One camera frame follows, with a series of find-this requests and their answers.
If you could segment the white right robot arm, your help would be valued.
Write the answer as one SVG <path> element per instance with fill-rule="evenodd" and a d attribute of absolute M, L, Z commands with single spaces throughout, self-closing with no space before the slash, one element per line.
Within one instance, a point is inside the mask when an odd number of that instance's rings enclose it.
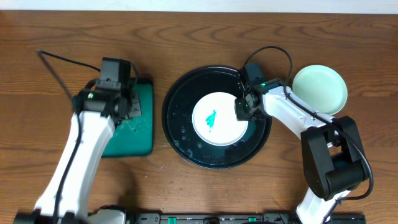
<path fill-rule="evenodd" d="M 319 113 L 297 97 L 279 79 L 244 81 L 244 96 L 235 101 L 239 121 L 273 117 L 301 141 L 303 171 L 308 190 L 295 210 L 298 223 L 326 223 L 349 193 L 374 177 L 364 154 L 356 123 L 349 116 Z"/>

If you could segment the black round tray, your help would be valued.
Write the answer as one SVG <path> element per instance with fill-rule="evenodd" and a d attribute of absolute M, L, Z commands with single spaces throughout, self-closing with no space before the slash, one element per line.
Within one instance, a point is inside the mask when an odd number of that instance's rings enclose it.
<path fill-rule="evenodd" d="M 243 137 L 231 145 L 207 143 L 195 132 L 192 114 L 199 100 L 214 92 L 242 96 L 243 85 L 238 70 L 207 66 L 179 78 L 165 97 L 162 126 L 168 142 L 184 159 L 209 169 L 228 169 L 244 164 L 262 149 L 271 131 L 272 118 L 250 120 Z"/>

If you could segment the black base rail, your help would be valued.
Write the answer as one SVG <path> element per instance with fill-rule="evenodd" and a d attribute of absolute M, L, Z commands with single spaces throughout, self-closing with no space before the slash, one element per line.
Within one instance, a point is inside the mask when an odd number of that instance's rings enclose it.
<path fill-rule="evenodd" d="M 265 213 L 263 215 L 161 215 L 159 213 L 137 213 L 128 215 L 130 224 L 238 224 L 238 223 L 300 223 L 288 213 Z"/>

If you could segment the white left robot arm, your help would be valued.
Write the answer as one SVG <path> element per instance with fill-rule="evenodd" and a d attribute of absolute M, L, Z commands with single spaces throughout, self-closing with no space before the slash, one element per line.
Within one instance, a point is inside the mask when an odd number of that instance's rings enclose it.
<path fill-rule="evenodd" d="M 134 90 L 82 89 L 73 97 L 70 132 L 55 173 L 32 213 L 14 223 L 127 223 L 128 212 L 105 206 L 88 213 L 88 199 L 99 162 L 117 124 L 139 103 Z"/>

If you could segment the white plate green stain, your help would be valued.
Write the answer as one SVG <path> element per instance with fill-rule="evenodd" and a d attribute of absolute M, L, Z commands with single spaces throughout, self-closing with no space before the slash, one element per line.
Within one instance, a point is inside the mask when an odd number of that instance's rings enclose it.
<path fill-rule="evenodd" d="M 213 146 L 228 146 L 239 141 L 248 128 L 247 121 L 238 121 L 236 97 L 214 92 L 202 97 L 194 106 L 192 124 L 198 136 Z"/>

